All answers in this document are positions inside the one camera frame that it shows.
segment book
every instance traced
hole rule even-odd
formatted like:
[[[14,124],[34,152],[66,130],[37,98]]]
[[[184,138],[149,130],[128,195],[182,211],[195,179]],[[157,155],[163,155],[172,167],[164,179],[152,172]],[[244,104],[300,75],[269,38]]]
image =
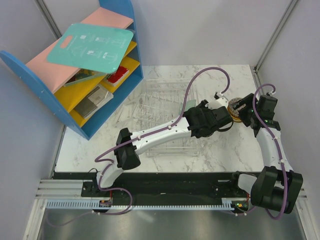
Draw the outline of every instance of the book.
[[[111,92],[105,89],[101,84],[98,84],[78,103],[77,106],[75,106],[74,110],[84,119],[88,119],[113,97]]]
[[[119,66],[117,71],[111,75],[105,76],[102,81],[105,83],[111,85],[111,86],[117,86],[128,74],[130,73],[128,68],[125,68],[124,66]]]
[[[77,84],[77,83],[81,83],[83,81],[87,81],[90,79],[94,79],[97,77],[101,77],[103,75],[110,75],[110,74],[106,74],[104,72],[100,72],[100,71],[93,71],[93,70],[88,70],[88,69],[80,69],[73,77],[71,77],[69,79],[69,81],[67,81],[64,86],[71,86],[73,84]]]

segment teal cutting board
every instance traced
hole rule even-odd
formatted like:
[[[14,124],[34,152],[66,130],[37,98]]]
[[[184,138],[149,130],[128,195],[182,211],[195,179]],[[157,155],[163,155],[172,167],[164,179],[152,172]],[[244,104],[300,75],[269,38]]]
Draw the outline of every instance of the teal cutting board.
[[[54,46],[47,61],[111,74],[118,69],[133,36],[126,29],[75,23]]]

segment dish rack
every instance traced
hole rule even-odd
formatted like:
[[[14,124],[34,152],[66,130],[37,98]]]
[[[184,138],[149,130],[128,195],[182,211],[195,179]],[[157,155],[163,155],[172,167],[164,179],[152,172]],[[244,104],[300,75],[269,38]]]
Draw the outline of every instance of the dish rack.
[[[145,89],[136,101],[132,118],[142,129],[167,123],[179,116],[189,79],[145,80]],[[198,95],[191,86],[187,100],[196,100]],[[182,138],[154,147],[146,152],[147,157],[159,155],[198,156],[201,151],[199,139]]]

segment pink shelf top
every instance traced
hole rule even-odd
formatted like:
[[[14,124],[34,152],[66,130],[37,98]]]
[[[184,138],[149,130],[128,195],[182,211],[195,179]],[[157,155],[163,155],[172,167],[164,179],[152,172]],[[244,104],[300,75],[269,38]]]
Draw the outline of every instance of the pink shelf top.
[[[133,22],[134,21],[129,17],[99,7],[81,23],[126,29]],[[47,61],[48,54],[57,42],[58,40],[26,64],[26,66],[43,81],[52,93],[55,93],[77,71],[79,71],[79,68],[77,67],[60,65]]]

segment marble surface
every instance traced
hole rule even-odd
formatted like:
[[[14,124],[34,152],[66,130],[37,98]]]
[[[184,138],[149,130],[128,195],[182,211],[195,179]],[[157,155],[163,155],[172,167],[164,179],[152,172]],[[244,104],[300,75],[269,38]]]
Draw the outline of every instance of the marble surface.
[[[191,79],[206,65],[144,66],[144,79]],[[230,100],[244,97],[256,90],[248,65],[221,65],[231,79],[225,96]],[[130,100],[143,90],[142,82],[125,101],[126,108],[118,110],[103,124],[97,133],[86,140],[67,128],[62,142],[56,172],[87,172],[91,168],[102,170],[106,163],[95,163],[94,159],[115,145],[119,130],[128,127],[130,131],[141,130],[129,116]],[[210,70],[201,74],[193,83],[199,100],[214,99],[215,92],[222,91],[227,84],[223,73]],[[131,172],[234,172],[261,171],[263,159],[258,142],[250,128],[234,123],[227,132],[215,132],[200,139],[201,152],[197,156],[166,155],[147,157],[140,155],[141,165]]]

